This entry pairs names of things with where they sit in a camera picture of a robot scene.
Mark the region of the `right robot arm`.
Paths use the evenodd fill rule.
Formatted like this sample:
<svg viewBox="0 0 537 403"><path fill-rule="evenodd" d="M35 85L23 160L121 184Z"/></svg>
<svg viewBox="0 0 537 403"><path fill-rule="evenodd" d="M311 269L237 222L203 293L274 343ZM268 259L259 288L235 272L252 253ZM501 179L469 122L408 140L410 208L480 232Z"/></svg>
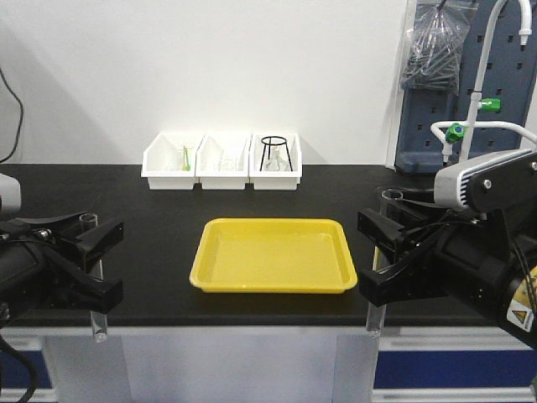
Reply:
<svg viewBox="0 0 537 403"><path fill-rule="evenodd" d="M535 348L535 212L515 207L480 218L395 211L385 217L363 209L357 229L388 261L359 275L360 292L375 306L451 296Z"/></svg>

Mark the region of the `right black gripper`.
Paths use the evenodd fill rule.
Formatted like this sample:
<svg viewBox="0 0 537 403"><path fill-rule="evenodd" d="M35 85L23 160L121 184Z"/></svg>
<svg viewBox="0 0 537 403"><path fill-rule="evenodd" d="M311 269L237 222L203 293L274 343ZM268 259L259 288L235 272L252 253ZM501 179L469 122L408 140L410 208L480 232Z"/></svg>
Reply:
<svg viewBox="0 0 537 403"><path fill-rule="evenodd" d="M375 306L452 296L503 301L520 285L520 221L498 210L481 219L452 212L424 221L412 208L357 212L357 230L377 248L358 289Z"/></svg>

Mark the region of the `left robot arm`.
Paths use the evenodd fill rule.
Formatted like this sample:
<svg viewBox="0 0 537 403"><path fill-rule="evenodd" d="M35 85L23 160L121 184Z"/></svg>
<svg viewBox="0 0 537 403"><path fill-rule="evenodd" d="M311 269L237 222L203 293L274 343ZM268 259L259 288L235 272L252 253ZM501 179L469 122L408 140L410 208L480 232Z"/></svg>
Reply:
<svg viewBox="0 0 537 403"><path fill-rule="evenodd" d="M45 369L60 402L129 400L123 351L106 319L123 283L102 269L122 239L121 221L89 212L2 222L1 357L28 370L20 401L39 401Z"/></svg>

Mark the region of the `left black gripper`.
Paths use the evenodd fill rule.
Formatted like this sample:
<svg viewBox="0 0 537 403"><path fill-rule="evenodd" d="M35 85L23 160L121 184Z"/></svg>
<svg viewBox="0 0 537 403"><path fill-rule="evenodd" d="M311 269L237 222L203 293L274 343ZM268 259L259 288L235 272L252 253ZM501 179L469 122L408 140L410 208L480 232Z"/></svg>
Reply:
<svg viewBox="0 0 537 403"><path fill-rule="evenodd" d="M95 213L1 222L1 312L43 309L109 312L123 300L123 282L91 272L123 240L120 219Z"/></svg>

